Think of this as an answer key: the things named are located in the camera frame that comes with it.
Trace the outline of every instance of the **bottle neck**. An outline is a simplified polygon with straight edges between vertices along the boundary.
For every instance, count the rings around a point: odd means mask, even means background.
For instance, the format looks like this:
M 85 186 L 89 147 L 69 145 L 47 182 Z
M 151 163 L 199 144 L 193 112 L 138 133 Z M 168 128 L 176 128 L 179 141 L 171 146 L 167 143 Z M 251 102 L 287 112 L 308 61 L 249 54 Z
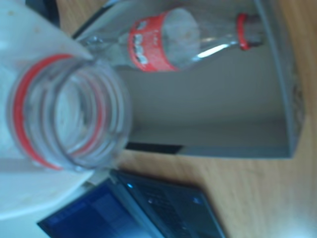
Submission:
M 128 95 L 104 63 L 46 58 L 23 74 L 12 96 L 11 130 L 25 154 L 45 167 L 104 167 L 127 142 Z

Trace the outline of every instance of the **wooden desk surface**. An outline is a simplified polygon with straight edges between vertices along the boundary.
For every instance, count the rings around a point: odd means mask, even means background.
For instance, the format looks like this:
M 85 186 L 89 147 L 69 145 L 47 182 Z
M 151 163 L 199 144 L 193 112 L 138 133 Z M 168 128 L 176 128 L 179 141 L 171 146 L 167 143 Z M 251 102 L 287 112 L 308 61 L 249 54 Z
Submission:
M 106 0 L 58 0 L 73 33 Z M 279 0 L 292 36 L 307 117 L 293 160 L 223 160 L 126 151 L 121 167 L 204 189 L 231 238 L 317 238 L 317 1 Z

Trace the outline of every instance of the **laptop screen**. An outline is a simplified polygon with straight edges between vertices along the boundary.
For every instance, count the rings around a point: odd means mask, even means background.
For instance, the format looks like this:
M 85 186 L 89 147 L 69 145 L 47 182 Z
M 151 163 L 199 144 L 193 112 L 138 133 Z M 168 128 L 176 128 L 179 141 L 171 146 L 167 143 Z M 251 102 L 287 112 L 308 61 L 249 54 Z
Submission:
M 107 185 L 94 189 L 38 224 L 51 238 L 150 238 Z

